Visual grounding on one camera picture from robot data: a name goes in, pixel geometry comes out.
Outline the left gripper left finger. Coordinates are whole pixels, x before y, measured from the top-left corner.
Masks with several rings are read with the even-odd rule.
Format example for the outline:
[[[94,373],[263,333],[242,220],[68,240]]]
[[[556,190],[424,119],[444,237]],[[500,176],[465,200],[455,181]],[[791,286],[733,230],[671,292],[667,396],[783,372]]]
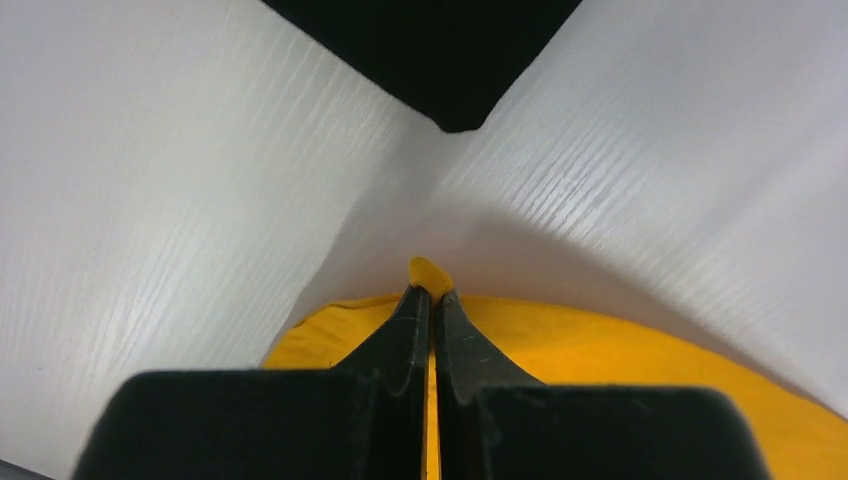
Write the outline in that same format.
[[[417,479],[431,298],[328,369],[154,371],[109,401],[77,479]]]

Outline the orange t-shirt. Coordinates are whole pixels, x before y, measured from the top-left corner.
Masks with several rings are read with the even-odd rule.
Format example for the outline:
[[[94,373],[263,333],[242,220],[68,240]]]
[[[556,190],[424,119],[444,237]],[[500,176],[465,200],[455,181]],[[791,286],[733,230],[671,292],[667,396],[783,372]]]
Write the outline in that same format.
[[[454,287],[423,257],[409,283],[435,300]],[[276,341],[266,369],[334,366],[390,315],[401,293],[332,302]],[[521,368],[549,383],[707,386],[727,396],[752,427],[774,479],[847,479],[847,420],[718,353],[660,330],[571,307],[463,295],[471,322]],[[436,436],[435,356],[428,359],[427,479],[444,479]]]

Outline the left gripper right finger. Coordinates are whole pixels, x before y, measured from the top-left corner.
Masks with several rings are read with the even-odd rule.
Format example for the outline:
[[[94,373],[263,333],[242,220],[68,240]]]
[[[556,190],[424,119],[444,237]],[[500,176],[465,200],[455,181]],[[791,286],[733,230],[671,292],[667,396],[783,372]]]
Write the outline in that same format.
[[[547,384],[445,294],[433,314],[445,479],[766,479],[733,403],[690,386]]]

